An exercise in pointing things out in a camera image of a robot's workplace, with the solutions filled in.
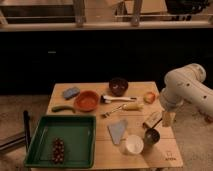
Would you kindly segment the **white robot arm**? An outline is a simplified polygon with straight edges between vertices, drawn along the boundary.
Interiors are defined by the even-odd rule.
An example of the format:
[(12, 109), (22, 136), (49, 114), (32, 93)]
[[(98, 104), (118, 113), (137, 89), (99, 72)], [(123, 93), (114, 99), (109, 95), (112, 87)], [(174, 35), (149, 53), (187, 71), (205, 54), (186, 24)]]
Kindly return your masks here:
[(203, 84), (205, 79), (206, 71), (197, 63), (173, 69), (165, 75), (165, 87), (159, 94), (163, 127), (172, 125), (173, 110), (182, 106), (184, 101), (191, 102), (213, 119), (213, 89)]

